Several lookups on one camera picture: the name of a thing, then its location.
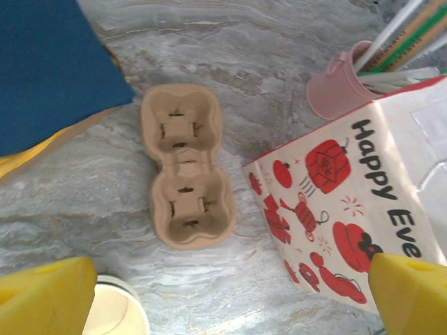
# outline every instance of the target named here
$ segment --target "green pencil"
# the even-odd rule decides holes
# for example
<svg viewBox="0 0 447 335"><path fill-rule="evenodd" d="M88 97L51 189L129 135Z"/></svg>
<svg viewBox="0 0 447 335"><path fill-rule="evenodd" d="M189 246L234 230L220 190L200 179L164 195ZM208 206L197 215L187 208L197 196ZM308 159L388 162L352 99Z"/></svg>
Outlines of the green pencil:
<svg viewBox="0 0 447 335"><path fill-rule="evenodd" d="M447 6L443 6L430 19L425 21L410 37L408 37L385 61L382 65L377 66L373 71L383 72L399 58L403 57L411 46L421 37L424 36L435 24L441 21L447 14Z"/></svg>
<svg viewBox="0 0 447 335"><path fill-rule="evenodd" d="M381 73L381 72L380 71L359 72L359 73L357 73L357 76L362 77L364 75L376 75L377 73Z"/></svg>

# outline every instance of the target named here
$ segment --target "blue cloth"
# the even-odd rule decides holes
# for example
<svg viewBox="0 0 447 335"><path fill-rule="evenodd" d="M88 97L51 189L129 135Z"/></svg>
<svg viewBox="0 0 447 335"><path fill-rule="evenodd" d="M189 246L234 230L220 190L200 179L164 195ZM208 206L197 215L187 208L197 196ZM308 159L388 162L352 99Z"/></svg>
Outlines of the blue cloth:
<svg viewBox="0 0 447 335"><path fill-rule="evenodd" d="M0 156L133 97L76 0L0 0Z"/></svg>

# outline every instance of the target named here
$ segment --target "pink cup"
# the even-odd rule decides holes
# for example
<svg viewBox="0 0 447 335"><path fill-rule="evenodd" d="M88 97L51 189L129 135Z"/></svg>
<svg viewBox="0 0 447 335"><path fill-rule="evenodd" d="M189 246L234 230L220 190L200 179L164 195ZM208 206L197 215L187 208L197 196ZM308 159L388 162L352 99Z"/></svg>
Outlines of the pink cup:
<svg viewBox="0 0 447 335"><path fill-rule="evenodd" d="M354 62L370 45L368 40L362 40L351 51L336 54L326 72L310 79L307 102L318 116L333 120L381 97L363 86L354 70Z"/></svg>

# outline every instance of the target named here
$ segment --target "gray marble countertop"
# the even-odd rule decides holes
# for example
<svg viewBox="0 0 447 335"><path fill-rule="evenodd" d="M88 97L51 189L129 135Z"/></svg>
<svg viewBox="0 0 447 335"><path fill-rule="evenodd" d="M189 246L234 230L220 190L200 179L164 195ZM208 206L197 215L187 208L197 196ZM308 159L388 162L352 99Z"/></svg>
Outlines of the gray marble countertop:
<svg viewBox="0 0 447 335"><path fill-rule="evenodd" d="M138 97L0 188L0 274L74 255L135 287L158 334L381 334L378 316L293 287L241 164L323 124L305 85L334 52L373 37L363 1L82 0ZM218 164L239 211L218 246L175 251L151 228L156 166L138 107L155 84L215 90L225 130Z"/></svg>

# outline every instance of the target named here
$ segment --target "red pumpkin illustration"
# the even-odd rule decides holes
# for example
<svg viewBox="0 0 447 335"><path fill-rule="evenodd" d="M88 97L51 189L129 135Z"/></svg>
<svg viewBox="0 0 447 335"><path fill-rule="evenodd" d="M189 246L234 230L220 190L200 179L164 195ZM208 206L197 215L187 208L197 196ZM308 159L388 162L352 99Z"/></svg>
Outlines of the red pumpkin illustration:
<svg viewBox="0 0 447 335"><path fill-rule="evenodd" d="M315 272L308 267L305 263L300 263L298 271L300 272L301 276L312 286L312 288L320 292L320 289L318 288L318 285L320 283L320 280L318 279L318 276L315 274Z"/></svg>
<svg viewBox="0 0 447 335"><path fill-rule="evenodd" d="M309 177L324 194L333 191L351 173L346 146L341 147L335 140L327 140L306 156Z"/></svg>
<svg viewBox="0 0 447 335"><path fill-rule="evenodd" d="M253 172L249 173L249 181L250 181L251 188L253 189L253 191L256 192L257 195L263 194L263 190L261 190L261 183L254 176Z"/></svg>
<svg viewBox="0 0 447 335"><path fill-rule="evenodd" d="M329 214L327 213L327 211L322 211L320 214L320 220L317 221L315 219L315 216L307 206L306 196L303 193L299 192L298 199L299 203L296 205L295 208L290 208L282 199L280 199L279 203L281 207L288 209L289 211L292 211L296 214L296 217L306 230L307 239L310 242L313 242L315 240L313 231L316 229L317 225L329 221Z"/></svg>
<svg viewBox="0 0 447 335"><path fill-rule="evenodd" d="M279 206L272 195L267 196L264 199L264 204L267 209L264 209L265 219L267 221L268 227L279 241L285 244L290 244L292 236L289 234L291 229L290 225L287 223L286 219L282 218L277 212Z"/></svg>
<svg viewBox="0 0 447 335"><path fill-rule="evenodd" d="M360 286L353 279L341 274L333 274L324 267L324 259L318 253L311 253L310 259L320 270L320 277L325 284L341 297L349 297L358 304L366 304L367 300Z"/></svg>
<svg viewBox="0 0 447 335"><path fill-rule="evenodd" d="M286 260L284 260L284 264L286 265L288 275L292 278L293 282L299 284L300 281L298 280L298 277L296 276L296 273L293 271L290 264Z"/></svg>
<svg viewBox="0 0 447 335"><path fill-rule="evenodd" d="M370 235L354 223L345 225L337 221L332 232L340 255L357 272L368 272L374 254L383 252L380 246L372 243Z"/></svg>
<svg viewBox="0 0 447 335"><path fill-rule="evenodd" d="M290 165L276 160L273 162L273 174L277 181L284 188L292 187L292 174L289 170Z"/></svg>

